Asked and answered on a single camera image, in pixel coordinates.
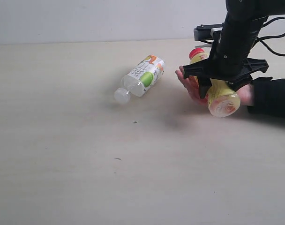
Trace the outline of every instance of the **bottle cap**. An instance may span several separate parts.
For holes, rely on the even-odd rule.
[[[114,98],[120,104],[126,104],[130,100],[131,94],[124,88],[118,88],[114,93]]]
[[[189,54],[189,59],[191,60],[193,57],[195,57],[197,54],[199,53],[204,53],[204,49],[202,48],[195,48],[194,50],[192,50]]]

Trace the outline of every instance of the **red bottle cap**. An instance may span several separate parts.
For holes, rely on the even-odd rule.
[[[195,57],[197,54],[199,53],[204,53],[204,49],[202,48],[195,48],[194,50],[192,50],[189,54],[189,59],[191,60],[193,57]]]

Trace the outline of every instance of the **black sleeve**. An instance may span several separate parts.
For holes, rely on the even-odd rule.
[[[266,114],[285,119],[285,79],[259,77],[254,86],[254,106],[248,106],[249,113]]]

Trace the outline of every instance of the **human hand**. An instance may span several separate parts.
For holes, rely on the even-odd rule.
[[[183,66],[180,66],[178,70],[176,70],[176,75],[179,81],[183,84],[183,86],[188,91],[189,96],[200,105],[207,105],[208,103],[208,95],[204,99],[201,99],[199,96],[199,84],[196,79],[190,76],[188,79],[183,78]],[[251,84],[245,85],[240,88],[237,92],[240,97],[240,103],[242,105],[253,106],[254,105],[254,87]]]

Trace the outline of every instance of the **white bottle cap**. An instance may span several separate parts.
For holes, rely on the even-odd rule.
[[[130,91],[128,91],[127,89],[118,88],[114,93],[114,98],[120,104],[126,104],[130,100],[131,94]]]

